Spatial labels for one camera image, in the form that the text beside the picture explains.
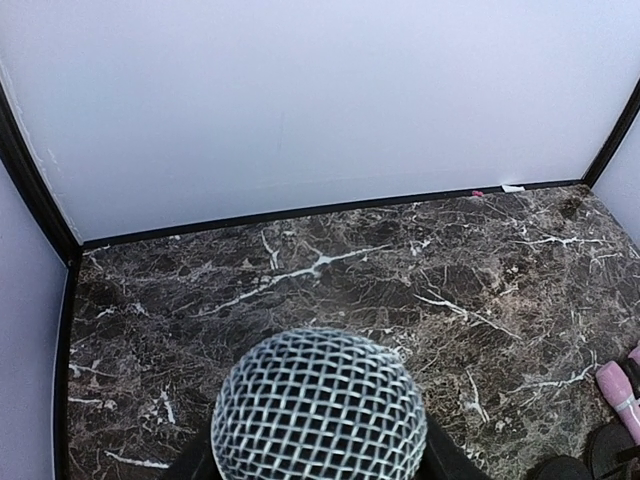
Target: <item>pink object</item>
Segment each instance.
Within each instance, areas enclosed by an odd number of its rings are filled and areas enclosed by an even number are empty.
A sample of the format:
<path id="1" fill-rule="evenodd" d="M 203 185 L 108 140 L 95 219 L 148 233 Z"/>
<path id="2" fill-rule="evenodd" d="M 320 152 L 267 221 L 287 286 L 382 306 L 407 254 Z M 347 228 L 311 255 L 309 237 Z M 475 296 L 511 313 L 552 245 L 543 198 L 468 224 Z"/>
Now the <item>pink object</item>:
<path id="1" fill-rule="evenodd" d="M 633 350 L 631 350 L 631 353 L 629 354 L 629 358 L 633 358 L 636 361 L 636 363 L 640 365 L 640 347 L 636 347 Z"/>
<path id="2" fill-rule="evenodd" d="M 596 372 L 596 381 L 602 395 L 618 413 L 636 445 L 640 445 L 640 408 L 627 376 L 616 362 L 609 362 Z"/>

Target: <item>marble floor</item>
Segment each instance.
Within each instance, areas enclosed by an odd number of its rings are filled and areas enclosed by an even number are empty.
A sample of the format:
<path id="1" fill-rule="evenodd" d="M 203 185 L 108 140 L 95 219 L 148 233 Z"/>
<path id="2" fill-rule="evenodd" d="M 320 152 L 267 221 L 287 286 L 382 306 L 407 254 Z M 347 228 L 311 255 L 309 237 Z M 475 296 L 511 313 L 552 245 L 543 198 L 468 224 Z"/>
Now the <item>marble floor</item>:
<path id="1" fill-rule="evenodd" d="M 230 368 L 293 327 L 395 349 L 495 479 L 579 456 L 598 364 L 640 338 L 640 256 L 585 187 L 370 208 L 87 252 L 69 365 L 72 478 L 151 479 Z"/>

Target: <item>white panel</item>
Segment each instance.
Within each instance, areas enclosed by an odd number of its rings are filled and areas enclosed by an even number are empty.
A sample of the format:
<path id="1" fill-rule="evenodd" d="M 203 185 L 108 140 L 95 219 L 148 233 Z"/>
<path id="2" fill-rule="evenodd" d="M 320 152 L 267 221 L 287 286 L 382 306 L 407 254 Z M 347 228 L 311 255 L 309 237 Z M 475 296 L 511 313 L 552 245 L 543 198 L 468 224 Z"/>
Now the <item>white panel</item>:
<path id="1" fill-rule="evenodd" d="M 81 239 L 581 177 L 640 74 L 636 0 L 0 3 Z"/>
<path id="2" fill-rule="evenodd" d="M 53 478 L 54 360 L 66 268 L 0 163 L 0 478 Z"/>
<path id="3" fill-rule="evenodd" d="M 637 119 L 593 190 L 640 247 L 640 122 Z"/>

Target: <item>marble surface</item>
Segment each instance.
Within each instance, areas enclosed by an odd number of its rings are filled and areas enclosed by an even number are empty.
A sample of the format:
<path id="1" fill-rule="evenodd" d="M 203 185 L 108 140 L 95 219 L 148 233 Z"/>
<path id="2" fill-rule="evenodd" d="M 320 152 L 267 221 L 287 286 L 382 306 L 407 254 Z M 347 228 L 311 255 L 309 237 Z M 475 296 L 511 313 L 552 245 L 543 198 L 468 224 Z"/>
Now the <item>marble surface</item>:
<path id="1" fill-rule="evenodd" d="M 398 351 L 495 479 L 580 456 L 598 364 L 640 338 L 640 256 L 584 187 L 455 198 L 88 252 L 69 368 L 73 479 L 157 478 L 230 368 L 285 329 Z"/>

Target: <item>black frame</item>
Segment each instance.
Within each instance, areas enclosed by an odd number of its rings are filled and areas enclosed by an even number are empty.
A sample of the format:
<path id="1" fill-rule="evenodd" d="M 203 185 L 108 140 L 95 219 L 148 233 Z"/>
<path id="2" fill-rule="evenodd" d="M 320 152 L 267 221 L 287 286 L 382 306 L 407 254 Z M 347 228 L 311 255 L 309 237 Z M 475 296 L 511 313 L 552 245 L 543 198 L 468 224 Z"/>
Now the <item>black frame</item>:
<path id="1" fill-rule="evenodd" d="M 567 180 L 549 183 L 536 183 L 525 185 L 527 190 L 536 188 L 561 187 L 577 184 L 585 184 L 592 188 L 602 175 L 607 165 L 615 155 L 625 135 L 631 128 L 638 112 L 640 111 L 640 80 L 635 86 L 628 102 L 626 103 L 618 121 L 609 137 L 593 160 L 587 172 L 580 180 Z M 80 245 L 74 237 L 71 229 L 65 221 L 62 212 L 58 208 L 51 192 L 43 181 L 40 172 L 31 157 L 29 149 L 22 137 L 19 126 L 13 116 L 10 103 L 5 91 L 0 84 L 0 158 L 16 185 L 20 196 L 29 208 L 29 211 L 44 232 L 45 236 L 56 250 L 60 258 L 68 268 L 68 276 L 60 319 L 58 345 L 56 354 L 54 398 L 53 398 L 53 449 L 54 470 L 58 479 L 68 478 L 69 475 L 69 451 L 67 439 L 67 381 L 69 367 L 69 347 L 71 325 L 73 321 L 73 305 L 78 285 L 78 278 L 85 250 L 103 247 L 107 245 L 129 243 L 140 240 L 160 238 L 169 235 L 180 235 L 215 228 L 224 228 L 236 225 L 267 222 L 272 220 L 294 218 L 319 213 L 337 212 L 355 208 L 376 207 L 407 202 L 421 202 L 427 200 L 469 196 L 472 190 L 454 190 L 448 192 L 436 192 L 420 195 L 408 195 L 360 202 L 349 202 L 321 207 L 301 208 L 284 212 L 274 212 L 261 215 L 216 220 L 190 225 L 181 225 L 171 228 L 163 228 L 147 232 L 139 232 L 129 235 L 92 240 Z M 484 193 L 500 192 L 500 187 L 478 188 Z"/>

